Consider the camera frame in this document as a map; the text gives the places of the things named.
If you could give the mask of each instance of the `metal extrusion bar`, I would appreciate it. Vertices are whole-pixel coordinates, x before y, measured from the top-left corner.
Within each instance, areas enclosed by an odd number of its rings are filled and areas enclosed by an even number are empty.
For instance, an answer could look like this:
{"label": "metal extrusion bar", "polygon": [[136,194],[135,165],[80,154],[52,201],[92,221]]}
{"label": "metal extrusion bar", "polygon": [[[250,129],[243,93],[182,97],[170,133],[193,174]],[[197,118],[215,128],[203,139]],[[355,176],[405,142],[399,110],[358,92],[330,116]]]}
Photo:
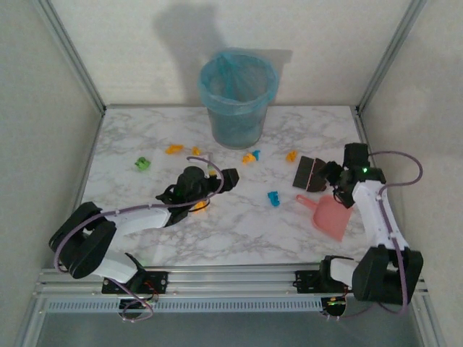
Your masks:
{"label": "metal extrusion bar", "polygon": [[[365,125],[363,124],[363,120],[358,113],[357,107],[350,106],[350,111],[352,113],[352,118],[354,119],[355,129],[357,129],[360,142],[366,143],[368,145],[369,152],[372,153],[370,142],[368,141],[367,132],[365,131]],[[378,166],[376,165],[375,157],[371,157],[370,160],[373,166],[377,168]]]}
{"label": "metal extrusion bar", "polygon": [[[262,266],[205,266],[205,267],[148,267],[147,271],[169,272],[169,284],[163,298],[268,298],[299,297],[294,271],[315,270],[318,264],[307,265],[262,265]],[[88,276],[76,281],[69,275],[44,270],[38,279],[36,291],[46,297],[94,296],[101,294],[102,279]],[[309,294],[308,296],[330,296],[331,294]],[[116,297],[127,298],[121,292]]]}
{"label": "metal extrusion bar", "polygon": [[71,65],[71,68],[76,73],[77,78],[82,83],[85,91],[87,91],[88,95],[90,96],[90,99],[92,100],[95,108],[103,116],[104,111],[106,110],[103,99],[96,89],[96,86],[93,83],[87,69],[85,68],[85,65],[83,64],[77,49],[74,47],[71,38],[67,34],[63,23],[59,19],[59,15],[57,14],[53,4],[50,0],[31,1],[33,2],[35,8],[38,10],[39,14],[42,16],[43,21],[49,28],[53,37],[58,41],[64,56]]}
{"label": "metal extrusion bar", "polygon": [[410,306],[413,308],[424,347],[446,347],[429,295],[414,295]]}
{"label": "metal extrusion bar", "polygon": [[85,185],[87,184],[88,175],[90,174],[90,168],[93,162],[93,156],[95,155],[96,145],[97,145],[100,133],[101,133],[101,129],[103,127],[103,120],[104,118],[101,117],[100,121],[98,122],[98,128],[96,130],[95,137],[93,138],[92,148],[90,149],[90,154],[87,158],[87,162],[85,163],[85,170],[84,170],[82,179],[80,180],[77,194],[74,200],[74,204],[72,206],[73,211],[76,210],[82,203],[82,198],[84,196],[84,191],[85,191]]}
{"label": "metal extrusion bar", "polygon": [[[212,312],[320,312],[319,297],[298,298],[162,298],[152,303],[156,313]],[[128,312],[139,312],[128,309]],[[118,299],[111,298],[50,298],[47,313],[118,313]]]}
{"label": "metal extrusion bar", "polygon": [[33,299],[33,310],[28,317],[27,326],[21,331],[22,334],[18,335],[15,346],[33,347],[37,345],[45,321],[47,303],[48,300],[43,297]]}
{"label": "metal extrusion bar", "polygon": [[384,52],[383,57],[380,60],[378,67],[373,74],[373,77],[368,83],[367,89],[364,92],[362,98],[360,99],[358,112],[359,115],[363,115],[364,110],[368,107],[373,96],[378,90],[379,85],[386,76],[389,67],[396,58],[402,44],[407,38],[412,26],[418,18],[418,15],[421,12],[421,9],[425,6],[426,0],[412,0],[408,6],[402,20],[399,23],[399,26],[392,37],[391,42],[389,43],[386,51]]}

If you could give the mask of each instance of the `yellow toy piece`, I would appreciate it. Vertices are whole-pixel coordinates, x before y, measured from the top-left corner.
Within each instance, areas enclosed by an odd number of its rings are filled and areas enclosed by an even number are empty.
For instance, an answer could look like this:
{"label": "yellow toy piece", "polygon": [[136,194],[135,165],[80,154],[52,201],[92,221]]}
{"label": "yellow toy piece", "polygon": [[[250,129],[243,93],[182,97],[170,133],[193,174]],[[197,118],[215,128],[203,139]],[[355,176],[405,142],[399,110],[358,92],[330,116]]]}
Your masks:
{"label": "yellow toy piece", "polygon": [[286,161],[289,161],[289,162],[293,163],[293,162],[296,160],[296,157],[297,157],[297,151],[296,151],[296,150],[292,150],[292,151],[289,152],[288,155],[286,156]]}
{"label": "yellow toy piece", "polygon": [[195,205],[195,207],[193,208],[193,210],[197,210],[193,213],[198,213],[198,212],[203,212],[206,210],[207,207],[205,207],[207,205],[207,202],[206,201],[199,201],[199,203],[197,203]]}
{"label": "yellow toy piece", "polygon": [[198,147],[193,147],[193,149],[191,149],[191,153],[193,155],[199,155],[199,154],[201,154],[201,151],[200,151],[200,149]]}
{"label": "yellow toy piece", "polygon": [[251,161],[255,161],[255,156],[251,153],[248,153],[243,157],[243,164],[250,163]]}
{"label": "yellow toy piece", "polygon": [[175,154],[183,150],[183,145],[170,145],[169,148],[166,149],[167,154]]}

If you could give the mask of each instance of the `trash can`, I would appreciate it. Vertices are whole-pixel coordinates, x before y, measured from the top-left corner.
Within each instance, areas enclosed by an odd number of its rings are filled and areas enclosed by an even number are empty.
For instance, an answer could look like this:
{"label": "trash can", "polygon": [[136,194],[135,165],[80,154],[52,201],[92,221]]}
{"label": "trash can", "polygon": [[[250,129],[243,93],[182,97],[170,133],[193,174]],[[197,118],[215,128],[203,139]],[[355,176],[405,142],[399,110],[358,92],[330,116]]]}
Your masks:
{"label": "trash can", "polygon": [[278,83],[272,64],[259,56],[241,51],[216,54],[201,69],[197,84],[214,139],[234,150],[254,145]]}

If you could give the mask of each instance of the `white wall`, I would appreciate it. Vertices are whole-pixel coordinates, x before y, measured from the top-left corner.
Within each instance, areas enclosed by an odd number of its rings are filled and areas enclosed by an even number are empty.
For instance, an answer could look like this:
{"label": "white wall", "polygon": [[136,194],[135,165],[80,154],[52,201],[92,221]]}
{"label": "white wall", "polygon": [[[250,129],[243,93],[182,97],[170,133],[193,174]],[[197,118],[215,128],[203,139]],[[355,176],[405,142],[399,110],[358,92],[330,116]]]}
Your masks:
{"label": "white wall", "polygon": [[107,104],[200,103],[212,53],[257,50],[279,104],[354,105],[410,0],[53,0]]}
{"label": "white wall", "polygon": [[[463,1],[428,0],[367,114],[373,150],[416,155],[425,175],[391,189],[399,222],[421,250],[424,276],[449,346],[463,346]],[[381,158],[389,181],[413,163]]]}
{"label": "white wall", "polygon": [[0,344],[10,347],[100,117],[31,1],[2,4],[0,80]]}

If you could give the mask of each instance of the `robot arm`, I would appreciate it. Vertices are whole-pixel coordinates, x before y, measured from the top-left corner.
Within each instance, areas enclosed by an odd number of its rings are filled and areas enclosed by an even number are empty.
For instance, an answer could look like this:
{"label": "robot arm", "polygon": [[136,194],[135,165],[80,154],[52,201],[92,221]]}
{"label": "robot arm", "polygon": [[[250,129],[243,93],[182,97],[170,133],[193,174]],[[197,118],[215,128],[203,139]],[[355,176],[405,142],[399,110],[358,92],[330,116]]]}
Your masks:
{"label": "robot arm", "polygon": [[380,195],[386,180],[382,170],[370,167],[367,145],[346,145],[343,166],[329,162],[319,174],[334,187],[336,199],[346,208],[357,204],[370,246],[360,262],[326,257],[320,267],[328,272],[325,278],[352,288],[357,300],[401,304],[399,271],[391,270],[391,265],[398,268],[399,261],[393,243],[395,239],[404,261],[407,298],[410,301],[422,269],[422,256],[420,252],[409,249],[397,226],[387,194]]}
{"label": "robot arm", "polygon": [[[222,170],[221,174],[224,182],[220,189],[221,180],[216,176],[205,177],[201,168],[187,167],[176,184],[156,197],[165,207],[102,215],[73,234],[64,244],[59,254],[61,263],[73,278],[99,275],[125,283],[128,288],[137,291],[144,282],[145,270],[132,255],[109,249],[111,243],[143,229],[174,225],[187,216],[197,201],[207,199],[212,192],[228,192],[237,185],[239,177],[236,169]],[[76,227],[100,214],[101,209],[93,202],[81,204],[51,237],[50,248],[56,252],[64,238]]]}

